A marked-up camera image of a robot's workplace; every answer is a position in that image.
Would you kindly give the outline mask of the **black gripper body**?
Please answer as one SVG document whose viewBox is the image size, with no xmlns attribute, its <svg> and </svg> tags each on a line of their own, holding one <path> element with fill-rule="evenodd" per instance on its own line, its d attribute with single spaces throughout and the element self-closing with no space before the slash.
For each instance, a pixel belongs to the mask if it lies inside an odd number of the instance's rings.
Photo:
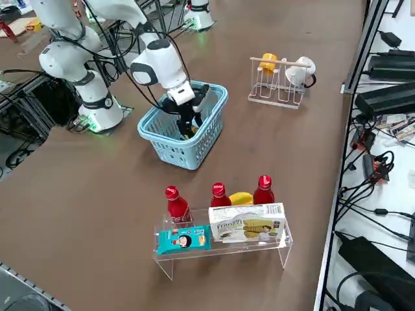
<svg viewBox="0 0 415 311">
<path fill-rule="evenodd" d="M 195 112 L 193 106 L 196 104 L 196 98 L 188 100 L 184 104 L 178 105 L 174 100 L 165 97 L 161 100 L 161 108 L 168 114 L 179 114 L 183 119 L 191 119 L 194 117 Z"/>
</svg>

